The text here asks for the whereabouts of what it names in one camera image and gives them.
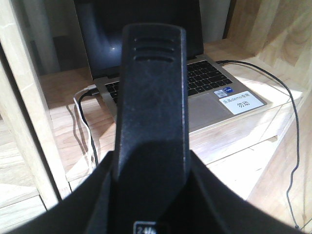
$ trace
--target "white label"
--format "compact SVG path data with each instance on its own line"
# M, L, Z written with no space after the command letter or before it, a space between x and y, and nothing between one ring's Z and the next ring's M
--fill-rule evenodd
M216 94L219 98L226 97L228 94L224 92L222 89L214 91L214 94Z
M234 115L264 105L249 91L221 98L219 101L221 101L221 103L225 105L225 107L228 108Z

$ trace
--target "wooden cabinet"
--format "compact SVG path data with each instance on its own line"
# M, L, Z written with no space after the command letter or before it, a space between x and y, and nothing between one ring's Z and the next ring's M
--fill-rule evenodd
M311 12L309 0L237 0L228 38L205 44L205 52L214 60L248 61L278 76L289 86L300 110L312 87ZM0 111L33 181L27 195L17 191L19 202L33 199L37 206L35 197L40 197L49 209L89 174L87 135L77 120L72 97L92 80L87 68L39 78L9 0L0 8L0 41L4 51ZM289 95L278 83L246 66L228 64L224 68L268 105L191 133L190 147L206 164L231 161L237 152L256 148L272 137L277 147L293 121ZM101 98L86 98L82 105L102 159L114 149L116 125ZM5 155L4 146L0 155ZM13 160L14 152L8 160Z

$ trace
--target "power cord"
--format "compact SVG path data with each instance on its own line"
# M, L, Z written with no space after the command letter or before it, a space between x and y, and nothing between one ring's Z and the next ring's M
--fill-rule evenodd
M84 94L81 95L81 97L77 101L76 96L78 94L81 94L81 93L84 93ZM96 150L96 147L95 147L92 135L91 135L91 131L90 131L89 125L88 125L87 120L85 119L84 114L83 114L81 101L86 96L93 96L93 95L96 95L98 93L99 93L99 91L96 88L96 86L95 85L90 85L90 86L88 86L88 87L78 91L77 93L75 93L74 97L73 97L74 103L75 103L75 105L76 105L76 107L78 109L79 117L80 117L83 125L85 126L85 128L87 129L87 132L88 132L88 152L87 152L87 158L88 158L88 161L89 161L89 171L90 171L90 173L93 170L93 166L92 166L92 151L91 151L91 149L93 150L93 156L94 156L94 161L95 161L95 165L96 166L98 166L98 156L97 156L97 150Z
M261 67L258 67L256 65L254 65L252 63L244 62L244 61L237 61L237 60L221 60L221 61L217 61L217 63L220 64L220 65L223 65L223 64L226 64L226 63L239 63L239 64L244 64L244 65L248 65L248 66L254 67L254 68L258 69L259 71L261 71L261 72L267 74L268 76L272 77L276 81L278 81L287 90L287 92L289 94L289 97L291 98L293 111L294 111L294 115L295 115L295 121L296 121L296 130L297 130L297 163L296 163L295 167L293 168L293 170L291 172L291 175L290 175L290 184L289 184L289 187L288 187L288 189L286 191L286 197L287 197L289 209L290 209L290 212L291 212L291 215L292 215L292 219L293 219L293 222L295 224L295 228L299 229L299 225L297 224L296 219L294 217L292 204L291 204L291 201L289 199L289 192L290 192L290 190L291 190L291 188L293 186L293 174L298 169L299 163L300 163L300 154L299 154L300 153L299 152L299 117L298 117L296 104L295 104L294 99L293 99L293 95L292 95L290 89L287 87L287 85L283 81L281 81L279 78L277 78L276 76L274 76L270 72L262 69Z

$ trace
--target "wooden surface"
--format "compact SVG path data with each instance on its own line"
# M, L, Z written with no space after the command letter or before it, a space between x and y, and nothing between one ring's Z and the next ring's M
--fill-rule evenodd
M14 80L10 77L8 66L5 64L4 58L0 57L0 113L14 137L14 142L22 155L24 162L29 168L32 179L38 189L42 200L47 207L57 204L58 199L55 190L50 183L49 175L41 160L42 153L38 148L36 138L33 138L32 127L25 116L25 110L20 103L20 96L14 87Z
M0 120L0 208L37 195L39 193L32 175L2 119Z
M10 0L0 1L0 40L61 197L70 193L41 86Z
M301 86L311 87L311 0L237 0L228 38Z
M300 166L294 174L290 192L294 215L300 227L312 218L312 94L301 108L300 120ZM268 167L248 198L253 205L277 219L293 226L287 205L286 190L290 172L296 164L296 128L293 123L273 155ZM312 222L306 232L312 232Z
M207 44L205 52L215 60L228 57L245 59L272 71L272 68L264 62L242 52L229 40ZM268 105L192 133L191 148L205 163L226 157L279 134L292 114L289 108L279 113L282 106L289 102L289 96L276 82L250 68L226 65L225 69L259 93ZM281 79L289 84L295 98L299 100L305 90L286 76L281 76ZM72 97L77 91L92 84L88 69L42 76L40 80L67 180L72 181L86 176L89 174L85 153L87 135L80 120L77 120L78 113ZM109 150L114 149L115 123L100 97L86 97L82 106L100 158L103 158ZM269 125L274 120L276 123L272 130Z
M8 232L43 212L45 208L39 196L0 208L0 233Z

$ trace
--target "wooden shelf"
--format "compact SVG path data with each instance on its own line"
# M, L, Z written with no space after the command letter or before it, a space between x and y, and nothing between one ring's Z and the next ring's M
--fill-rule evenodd
M205 52L215 60L228 57L244 58L245 61L274 73L271 67L258 58L244 53L227 39L205 45ZM293 113L289 96L270 78L244 66L231 64L224 68L263 97L268 105L191 133L191 149L206 164L281 134ZM300 100L304 90L294 82L289 82L287 77L283 76L282 79L290 86L295 99ZM88 160L85 153L87 134L80 120L77 120L78 113L73 102L74 93L92 84L88 69L42 76L40 82L50 110L53 131L67 180L73 181L88 175ZM115 123L101 97L86 98L82 106L99 157L102 159L109 150L114 149Z

